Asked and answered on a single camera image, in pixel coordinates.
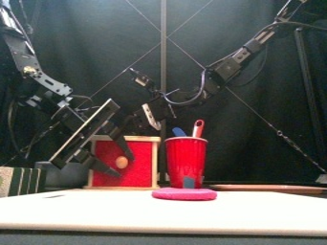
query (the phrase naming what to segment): red plastic cup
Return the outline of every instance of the red plastic cup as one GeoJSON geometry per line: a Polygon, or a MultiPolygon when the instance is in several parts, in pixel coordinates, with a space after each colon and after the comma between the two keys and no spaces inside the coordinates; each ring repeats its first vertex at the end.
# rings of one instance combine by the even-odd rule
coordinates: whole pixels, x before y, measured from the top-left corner
{"type": "Polygon", "coordinates": [[[203,180],[207,140],[195,137],[174,137],[164,142],[170,185],[174,188],[199,189],[203,180]]]}

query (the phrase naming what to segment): wooden box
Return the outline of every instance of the wooden box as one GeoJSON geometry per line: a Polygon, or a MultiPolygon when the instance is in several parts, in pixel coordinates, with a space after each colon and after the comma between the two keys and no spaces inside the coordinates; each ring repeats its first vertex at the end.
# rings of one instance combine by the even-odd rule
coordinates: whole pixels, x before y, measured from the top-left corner
{"type": "Polygon", "coordinates": [[[134,161],[123,149],[107,136],[96,135],[91,139],[92,153],[111,166],[122,177],[110,176],[90,170],[87,189],[156,189],[158,151],[160,137],[126,136],[134,153],[134,161]]]}

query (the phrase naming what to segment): red box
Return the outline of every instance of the red box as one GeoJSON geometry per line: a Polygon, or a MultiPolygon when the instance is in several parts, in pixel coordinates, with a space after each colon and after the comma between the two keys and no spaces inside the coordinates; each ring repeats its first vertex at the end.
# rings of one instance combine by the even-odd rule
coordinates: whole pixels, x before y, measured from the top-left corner
{"type": "Polygon", "coordinates": [[[92,153],[122,177],[90,170],[87,189],[156,189],[158,151],[160,137],[126,136],[135,160],[131,161],[119,145],[106,135],[91,139],[92,153]]]}

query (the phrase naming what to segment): white table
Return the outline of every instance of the white table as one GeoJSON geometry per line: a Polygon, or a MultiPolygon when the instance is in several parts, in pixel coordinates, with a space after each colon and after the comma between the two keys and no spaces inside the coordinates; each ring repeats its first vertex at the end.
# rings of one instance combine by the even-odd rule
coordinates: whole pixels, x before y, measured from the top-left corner
{"type": "Polygon", "coordinates": [[[151,190],[71,189],[2,198],[0,209],[0,244],[23,238],[28,244],[28,237],[47,237],[47,244],[64,237],[71,244],[96,237],[98,244],[122,244],[120,238],[128,244],[327,242],[327,199],[277,192],[222,191],[214,201],[168,201],[151,190]]]}

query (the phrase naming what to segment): black curtain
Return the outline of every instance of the black curtain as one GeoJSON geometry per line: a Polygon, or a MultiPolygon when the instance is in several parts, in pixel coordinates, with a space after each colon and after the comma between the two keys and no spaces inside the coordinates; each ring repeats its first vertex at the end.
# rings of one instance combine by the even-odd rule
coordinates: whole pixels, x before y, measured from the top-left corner
{"type": "MultiPolygon", "coordinates": [[[[28,16],[36,16],[38,1],[27,2],[28,16]]],[[[75,94],[91,97],[95,104],[112,98],[130,114],[151,97],[134,84],[126,69],[132,66],[162,87],[163,18],[166,88],[191,91],[199,85],[203,67],[247,43],[274,22],[285,3],[286,0],[167,0],[163,16],[160,0],[44,0],[34,45],[51,77],[68,83],[75,94]]],[[[301,20],[313,22],[309,17],[301,20]]],[[[195,120],[206,121],[206,180],[315,180],[317,167],[267,124],[318,158],[294,27],[279,30],[242,75],[215,97],[202,106],[175,111],[178,118],[167,120],[167,137],[172,136],[174,126],[191,134],[195,120]]],[[[39,117],[32,122],[36,128],[39,117]]],[[[138,134],[132,124],[126,134],[138,134]]],[[[32,162],[43,160],[55,148],[56,135],[48,138],[46,150],[44,145],[36,145],[39,153],[32,154],[32,162]]]]}

